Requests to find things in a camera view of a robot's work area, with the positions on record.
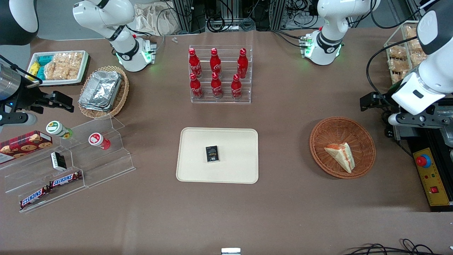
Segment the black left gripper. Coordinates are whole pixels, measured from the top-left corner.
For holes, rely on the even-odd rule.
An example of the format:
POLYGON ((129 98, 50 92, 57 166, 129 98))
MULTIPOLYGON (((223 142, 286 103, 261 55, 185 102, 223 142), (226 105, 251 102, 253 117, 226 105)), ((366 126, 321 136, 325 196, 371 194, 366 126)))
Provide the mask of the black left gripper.
POLYGON ((370 92, 360 98, 360 111, 364 112, 372 108, 380 108, 380 102, 384 107, 398 107, 398 103, 393 100, 392 95, 401 86, 401 82, 397 82, 390 86, 388 91, 380 97, 378 92, 370 92))

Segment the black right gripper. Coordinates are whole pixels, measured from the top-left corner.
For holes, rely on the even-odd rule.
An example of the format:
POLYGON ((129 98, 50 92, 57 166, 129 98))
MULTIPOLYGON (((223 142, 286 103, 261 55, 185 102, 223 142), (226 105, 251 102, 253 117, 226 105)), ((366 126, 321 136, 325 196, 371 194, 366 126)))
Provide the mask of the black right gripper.
POLYGON ((73 103, 73 98, 59 91, 53 91, 49 94, 43 93, 38 87, 27 88, 31 85, 29 79, 21 78, 21 83, 9 97, 3 99, 1 97, 1 113, 11 113, 18 110, 32 111, 37 114, 42 114, 44 108, 58 108, 67 112, 74 113, 74 106, 64 105, 64 103, 73 103), (43 98, 49 102, 36 102, 43 95, 43 98))

